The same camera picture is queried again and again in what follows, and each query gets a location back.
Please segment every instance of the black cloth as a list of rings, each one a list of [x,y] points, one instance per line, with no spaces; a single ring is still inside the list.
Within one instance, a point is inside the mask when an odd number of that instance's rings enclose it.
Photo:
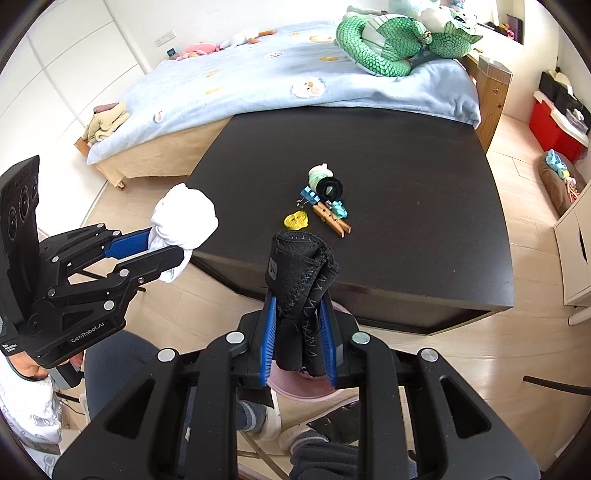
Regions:
[[[306,443],[291,455],[291,480],[355,480],[357,447],[329,442]]]
[[[267,286],[277,298],[274,358],[287,371],[325,374],[317,317],[318,302],[339,274],[332,250],[308,232],[273,237]]]

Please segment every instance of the green stuffed toy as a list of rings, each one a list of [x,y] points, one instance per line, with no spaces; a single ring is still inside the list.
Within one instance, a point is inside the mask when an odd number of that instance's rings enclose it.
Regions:
[[[336,30],[335,43],[361,68],[383,77],[407,76],[408,61],[423,50],[445,59],[464,57],[482,38],[470,35],[449,21],[444,30],[431,33],[421,22],[405,15],[348,13]]]

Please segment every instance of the metal screw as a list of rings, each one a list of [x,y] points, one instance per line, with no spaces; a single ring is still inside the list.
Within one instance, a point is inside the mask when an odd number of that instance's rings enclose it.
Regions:
[[[171,348],[165,348],[164,350],[160,350],[158,352],[158,360],[161,362],[170,362],[176,356],[176,352]]]
[[[425,348],[425,350],[421,352],[421,357],[427,362],[434,362],[439,358],[439,354],[432,348]]]
[[[365,332],[355,332],[351,338],[359,345],[366,345],[371,339],[371,337]]]
[[[233,345],[237,345],[244,341],[244,334],[242,332],[230,332],[226,335],[226,341]]]

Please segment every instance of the rolled black fabric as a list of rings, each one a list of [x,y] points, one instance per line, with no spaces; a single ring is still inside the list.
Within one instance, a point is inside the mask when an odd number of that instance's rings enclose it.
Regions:
[[[338,274],[332,250],[312,233],[285,231],[273,237],[265,281],[277,298],[274,358],[279,368],[324,375],[316,311]]]

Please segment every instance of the brown cushion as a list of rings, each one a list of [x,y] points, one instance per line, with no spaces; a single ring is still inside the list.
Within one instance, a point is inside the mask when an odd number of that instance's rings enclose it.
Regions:
[[[579,193],[582,192],[587,185],[585,179],[581,176],[577,168],[563,154],[557,152],[557,155],[565,163],[570,176],[577,181],[577,191]],[[537,164],[538,171],[540,172],[540,178],[542,179],[544,187],[546,187],[546,191],[550,196],[552,205],[554,205],[554,208],[560,216],[564,215],[564,213],[570,207],[569,194],[566,190],[564,180],[562,180],[558,174],[548,166],[546,163],[546,153],[544,153],[537,160]]]

